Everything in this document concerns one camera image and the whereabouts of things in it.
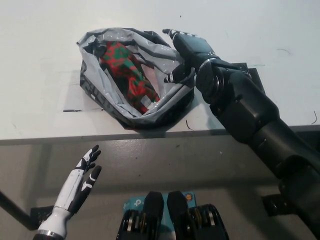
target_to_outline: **black metal bracket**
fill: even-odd
[[[263,196],[262,202],[269,217],[296,213],[280,194]]]

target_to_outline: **table leg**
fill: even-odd
[[[0,207],[3,208],[8,214],[14,217],[19,223],[25,226],[28,230],[36,230],[39,223],[18,207],[11,199],[0,191]]]

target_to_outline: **white robotic hand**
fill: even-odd
[[[101,171],[101,166],[93,163],[101,153],[98,148],[99,145],[96,145],[90,149],[70,172],[54,204],[52,214],[40,225],[33,240],[66,238],[67,221],[81,208]],[[82,184],[84,174],[92,168],[92,173]]]

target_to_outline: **scuff mark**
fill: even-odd
[[[16,126],[13,122],[12,122],[11,124],[13,125],[14,129],[17,130],[18,134],[19,134],[20,136],[22,136],[22,133],[21,133],[21,131],[17,128],[17,126]]]
[[[185,120],[185,124],[186,124],[186,126],[187,126],[187,128],[188,128],[189,130],[194,131],[192,128],[189,127],[187,120]]]
[[[314,122],[313,122],[313,123],[311,123],[311,125],[312,125],[312,124],[315,124],[315,123],[316,123],[316,121],[318,120],[318,119],[317,119],[316,111],[313,111],[313,112],[314,112],[314,115],[315,115],[315,120],[314,120]]]
[[[285,51],[285,52],[287,52],[289,55],[291,55],[291,52],[289,52],[287,49],[284,49],[284,48],[277,48],[277,50]]]

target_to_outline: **black robotic arm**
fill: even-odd
[[[221,60],[203,38],[164,29],[187,68],[195,68],[195,85],[225,129],[247,144],[280,179],[281,196],[320,238],[320,154],[281,119],[278,107],[248,74]]]

